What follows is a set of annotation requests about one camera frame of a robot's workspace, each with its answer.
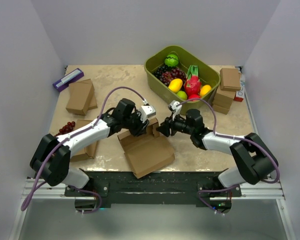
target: red apple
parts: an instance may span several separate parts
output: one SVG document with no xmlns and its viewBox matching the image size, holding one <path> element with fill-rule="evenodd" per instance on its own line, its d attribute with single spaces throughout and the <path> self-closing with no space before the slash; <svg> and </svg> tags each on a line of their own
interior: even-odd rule
<svg viewBox="0 0 300 240">
<path fill-rule="evenodd" d="M 188 100 L 189 99 L 200 99 L 200 96 L 198 94 L 192 94 L 191 96 L 188 97 Z"/>
</svg>

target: green lime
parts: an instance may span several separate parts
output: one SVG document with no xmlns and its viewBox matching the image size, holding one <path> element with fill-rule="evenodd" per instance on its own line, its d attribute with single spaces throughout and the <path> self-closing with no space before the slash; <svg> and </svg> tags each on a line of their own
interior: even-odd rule
<svg viewBox="0 0 300 240">
<path fill-rule="evenodd" d="M 175 54 L 169 54 L 164 60 L 164 64 L 168 67 L 175 67 L 179 64 L 179 58 Z"/>
<path fill-rule="evenodd" d="M 188 98 L 187 94 L 186 94 L 184 91 L 178 91 L 176 94 L 177 94 L 177 95 L 179 96 L 179 98 L 181 98 L 182 100 L 187 100 L 187 98 Z"/>
</svg>

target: red grapes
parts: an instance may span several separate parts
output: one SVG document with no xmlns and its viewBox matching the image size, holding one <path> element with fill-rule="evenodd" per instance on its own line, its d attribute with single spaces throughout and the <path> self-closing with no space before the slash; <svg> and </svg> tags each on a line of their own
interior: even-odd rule
<svg viewBox="0 0 300 240">
<path fill-rule="evenodd" d="M 59 132 L 54 135 L 55 137 L 63 135 L 63 134 L 68 134 L 74 130 L 76 126 L 76 123 L 74 121 L 70 122 L 68 121 L 66 125 L 64 125 L 62 128 L 59 129 Z"/>
<path fill-rule="evenodd" d="M 181 79 L 186 82 L 186 73 L 178 67 L 160 66 L 153 75 L 159 79 L 164 85 L 169 86 L 173 79 Z"/>
</svg>

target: toothpaste box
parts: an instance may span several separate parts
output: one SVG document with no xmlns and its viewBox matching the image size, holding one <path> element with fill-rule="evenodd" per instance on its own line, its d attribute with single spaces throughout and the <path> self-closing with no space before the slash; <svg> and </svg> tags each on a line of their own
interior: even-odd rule
<svg viewBox="0 0 300 240">
<path fill-rule="evenodd" d="M 242 102 L 245 99 L 245 76 L 241 74 L 240 77 L 240 87 L 241 89 L 239 91 L 235 92 L 234 101 Z"/>
<path fill-rule="evenodd" d="M 53 87 L 60 93 L 62 90 L 66 89 L 69 84 L 76 82 L 84 76 L 84 72 L 79 68 L 73 70 L 69 74 L 65 75 L 58 81 L 54 82 Z"/>
</svg>

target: green plastic bin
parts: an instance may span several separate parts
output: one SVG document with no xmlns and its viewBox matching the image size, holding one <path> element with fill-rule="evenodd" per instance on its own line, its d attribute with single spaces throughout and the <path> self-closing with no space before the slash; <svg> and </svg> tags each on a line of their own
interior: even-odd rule
<svg viewBox="0 0 300 240">
<path fill-rule="evenodd" d="M 211 90 L 202 97 L 202 99 L 208 101 L 214 90 L 220 84 L 220 75 L 209 67 L 204 62 L 200 61 L 198 58 L 193 56 L 191 53 L 186 51 L 180 46 L 167 46 L 162 49 L 156 55 L 150 57 L 144 64 L 144 70 L 146 71 L 147 81 L 150 89 L 154 91 L 160 98 L 162 98 L 168 104 L 173 100 L 178 102 L 183 102 L 183 100 L 178 97 L 177 94 L 170 91 L 159 79 L 157 79 L 152 73 L 154 73 L 157 68 L 164 64 L 165 58 L 168 54 L 175 54 L 179 57 L 179 65 L 185 73 L 188 71 L 190 65 L 197 65 L 199 69 L 199 78 L 202 85 L 209 84 Z M 198 109 L 204 103 L 202 101 L 191 101 L 186 102 L 182 105 L 181 114 L 185 115 L 188 109 Z"/>
</svg>

